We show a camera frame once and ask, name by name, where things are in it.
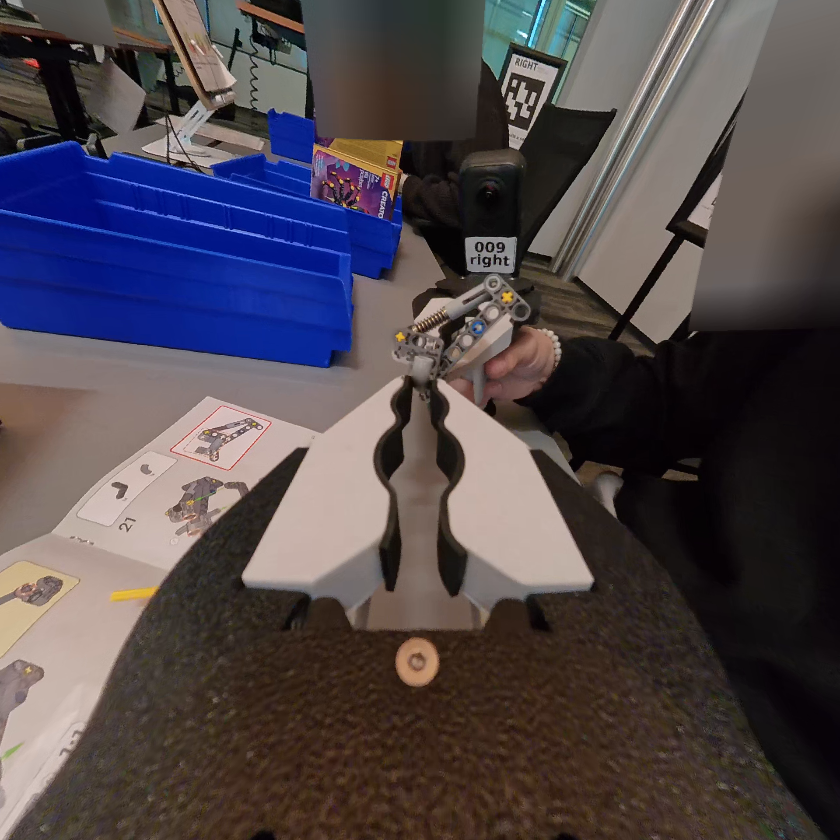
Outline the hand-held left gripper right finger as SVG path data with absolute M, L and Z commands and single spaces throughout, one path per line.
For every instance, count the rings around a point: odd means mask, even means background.
M 588 592 L 594 576 L 546 478 L 568 475 L 444 382 L 428 392 L 437 432 L 437 567 L 447 593 L 491 611 L 504 600 Z

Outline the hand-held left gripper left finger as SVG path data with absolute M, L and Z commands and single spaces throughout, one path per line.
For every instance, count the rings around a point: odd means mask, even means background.
M 316 437 L 242 573 L 252 589 L 332 598 L 345 609 L 380 585 L 402 555 L 396 492 L 413 384 L 393 380 Z

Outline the grey lego suspension assembly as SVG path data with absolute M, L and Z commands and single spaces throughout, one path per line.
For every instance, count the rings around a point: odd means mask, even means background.
M 536 321 L 539 305 L 532 306 L 532 294 L 521 294 L 517 278 L 498 274 L 484 275 L 480 282 L 455 297 L 459 318 L 450 323 L 412 323 L 396 331 L 393 356 L 411 369 L 414 387 L 427 396 L 438 380 L 453 381 L 453 350 L 458 333 L 472 324 L 473 333 L 481 335 L 486 322 L 500 315 L 510 315 L 515 328 Z M 484 371 L 477 371 L 471 380 L 476 398 L 480 398 L 485 381 Z

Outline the lego instruction booklet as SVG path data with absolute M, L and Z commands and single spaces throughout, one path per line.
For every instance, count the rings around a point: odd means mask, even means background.
M 316 434 L 206 397 L 52 532 L 2 554 L 2 837 L 76 747 L 151 590 Z

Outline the purple yellow lego box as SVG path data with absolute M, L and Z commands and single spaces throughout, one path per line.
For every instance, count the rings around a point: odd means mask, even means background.
M 401 177 L 400 140 L 316 139 L 311 153 L 313 198 L 390 220 Z

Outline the person's right hand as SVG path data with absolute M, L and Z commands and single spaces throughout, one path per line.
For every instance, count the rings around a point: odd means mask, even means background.
M 522 327 L 511 344 L 485 364 L 480 398 L 471 380 L 457 379 L 450 385 L 482 408 L 490 401 L 517 401 L 546 384 L 560 354 L 560 339 L 552 330 Z

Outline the black chair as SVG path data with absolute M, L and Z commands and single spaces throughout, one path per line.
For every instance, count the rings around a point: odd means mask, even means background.
M 518 266 L 540 228 L 592 158 L 616 113 L 616 109 L 587 111 L 552 104 L 541 109 L 519 150 L 526 171 L 521 192 Z

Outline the black white tag sign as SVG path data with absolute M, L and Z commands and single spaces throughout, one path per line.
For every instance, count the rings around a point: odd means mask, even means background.
M 551 104 L 569 62 L 510 42 L 500 72 L 509 146 L 519 150 L 542 108 Z

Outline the black easel stand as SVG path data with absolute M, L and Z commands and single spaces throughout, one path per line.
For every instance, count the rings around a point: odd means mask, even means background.
M 700 249 L 705 248 L 708 230 L 711 225 L 711 216 L 721 183 L 722 169 L 727 159 L 732 134 L 745 97 L 745 94 L 742 94 L 738 100 L 686 197 L 668 222 L 666 230 L 672 234 L 671 239 L 647 274 L 641 287 L 636 291 L 633 299 L 617 320 L 616 325 L 607 337 L 609 340 L 616 341 L 624 333 L 683 244 L 689 243 Z

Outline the shiny metal pole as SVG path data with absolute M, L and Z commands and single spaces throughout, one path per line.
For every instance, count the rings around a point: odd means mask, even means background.
M 720 2 L 597 2 L 562 104 L 616 116 L 561 199 L 551 271 L 570 280 L 632 172 Z

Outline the operator's black-sleeved left arm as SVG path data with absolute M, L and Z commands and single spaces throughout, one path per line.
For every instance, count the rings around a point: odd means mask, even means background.
M 699 333 L 719 363 L 700 458 L 623 470 L 774 768 L 838 838 L 838 330 Z

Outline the document board on white stand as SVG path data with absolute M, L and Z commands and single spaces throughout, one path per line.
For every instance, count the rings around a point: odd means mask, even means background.
M 166 120 L 164 136 L 142 152 L 168 164 L 211 173 L 234 156 L 216 146 L 194 142 L 214 114 L 235 104 L 236 79 L 213 44 L 194 1 L 155 1 L 155 11 L 194 90 L 197 101 L 178 123 Z

